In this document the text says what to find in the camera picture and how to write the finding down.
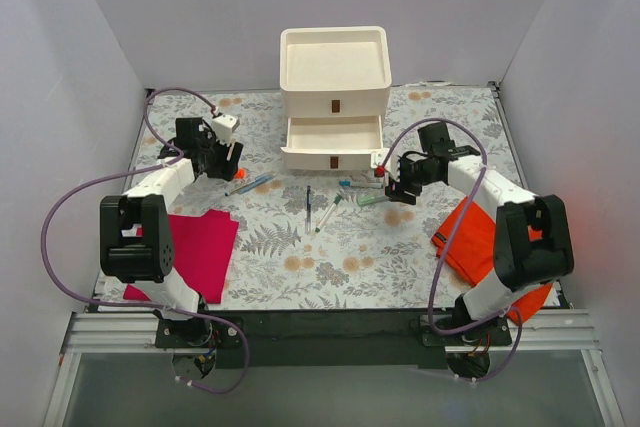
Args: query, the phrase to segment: orange cloth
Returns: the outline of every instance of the orange cloth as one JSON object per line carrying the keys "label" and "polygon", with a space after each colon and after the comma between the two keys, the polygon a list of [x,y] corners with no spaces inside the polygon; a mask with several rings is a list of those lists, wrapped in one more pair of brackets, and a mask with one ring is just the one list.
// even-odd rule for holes
{"label": "orange cloth", "polygon": [[[460,202],[456,209],[447,217],[447,220],[440,226],[438,232],[431,238],[431,241],[438,247],[438,257],[442,254],[445,242],[449,238],[449,234],[451,230],[453,230],[453,224],[458,218],[466,200],[465,198]],[[453,245],[447,253],[447,264],[449,264],[460,277],[475,286],[493,269],[493,242],[495,234],[496,224],[491,217],[475,203],[471,204],[462,224],[460,224]],[[540,238],[541,233],[529,230],[529,236],[532,240],[535,240]],[[551,284],[543,285],[515,302],[514,305],[520,309],[523,322],[540,310],[550,291]],[[509,312],[507,315],[512,321],[517,323],[515,313]]]}

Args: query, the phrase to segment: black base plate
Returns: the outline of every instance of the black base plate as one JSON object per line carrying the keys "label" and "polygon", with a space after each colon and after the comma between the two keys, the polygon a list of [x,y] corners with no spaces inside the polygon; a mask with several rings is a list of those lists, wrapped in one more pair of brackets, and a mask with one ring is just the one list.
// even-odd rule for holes
{"label": "black base plate", "polygon": [[[210,312],[237,324],[251,347],[251,365],[417,365],[446,369],[442,345],[425,346],[416,329],[424,310],[225,311]],[[216,368],[242,367],[239,336],[214,324],[219,332]],[[193,348],[164,334],[158,323],[155,346]]]}

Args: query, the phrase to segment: white wall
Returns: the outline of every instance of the white wall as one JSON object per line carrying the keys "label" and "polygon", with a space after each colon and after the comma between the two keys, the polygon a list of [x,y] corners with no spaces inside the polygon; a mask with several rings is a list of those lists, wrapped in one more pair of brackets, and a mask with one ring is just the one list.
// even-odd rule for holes
{"label": "white wall", "polygon": [[[40,425],[72,309],[44,272],[44,216],[64,192],[123,170],[142,85],[95,0],[0,0],[0,423]],[[51,254],[67,285],[97,275],[94,188],[54,220]]]}
{"label": "white wall", "polygon": [[146,87],[278,87],[280,32],[381,25],[395,84],[500,80],[543,0],[97,0]]}
{"label": "white wall", "polygon": [[504,79],[527,179],[566,204],[575,271],[629,426],[640,425],[640,1],[546,0]]}

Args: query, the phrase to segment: open drawer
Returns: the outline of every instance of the open drawer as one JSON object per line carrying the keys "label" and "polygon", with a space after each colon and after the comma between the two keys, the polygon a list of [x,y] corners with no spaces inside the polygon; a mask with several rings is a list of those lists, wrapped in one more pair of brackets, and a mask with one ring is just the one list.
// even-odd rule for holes
{"label": "open drawer", "polygon": [[380,116],[289,118],[288,169],[368,170],[384,154]]}

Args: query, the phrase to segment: pink cloth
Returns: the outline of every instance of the pink cloth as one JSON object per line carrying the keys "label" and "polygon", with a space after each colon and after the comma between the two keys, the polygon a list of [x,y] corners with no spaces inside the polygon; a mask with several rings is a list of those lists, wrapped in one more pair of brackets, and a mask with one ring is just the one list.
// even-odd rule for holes
{"label": "pink cloth", "polygon": [[[229,212],[209,210],[201,217],[170,215],[169,227],[175,249],[174,268],[208,304],[219,304],[238,222],[231,220]],[[126,300],[149,300],[133,285],[127,285],[124,291]]]}

